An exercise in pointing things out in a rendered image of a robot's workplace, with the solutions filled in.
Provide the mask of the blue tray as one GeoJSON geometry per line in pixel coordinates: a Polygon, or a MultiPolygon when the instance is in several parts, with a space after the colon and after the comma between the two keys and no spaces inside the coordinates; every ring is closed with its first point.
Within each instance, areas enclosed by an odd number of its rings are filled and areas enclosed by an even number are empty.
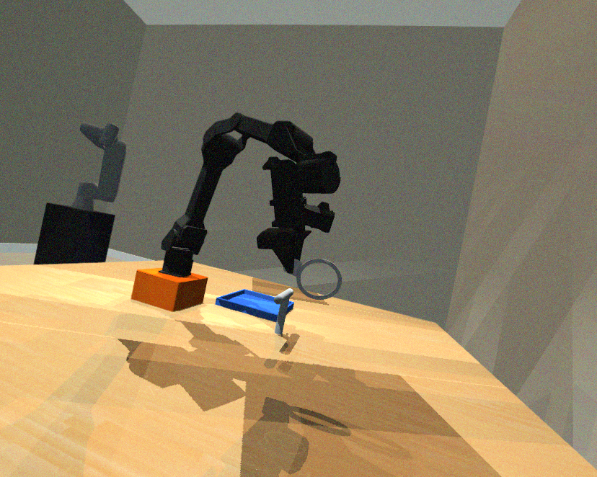
{"type": "Polygon", "coordinates": [[[274,298],[243,289],[217,297],[215,305],[276,322],[280,305],[274,298]]]}

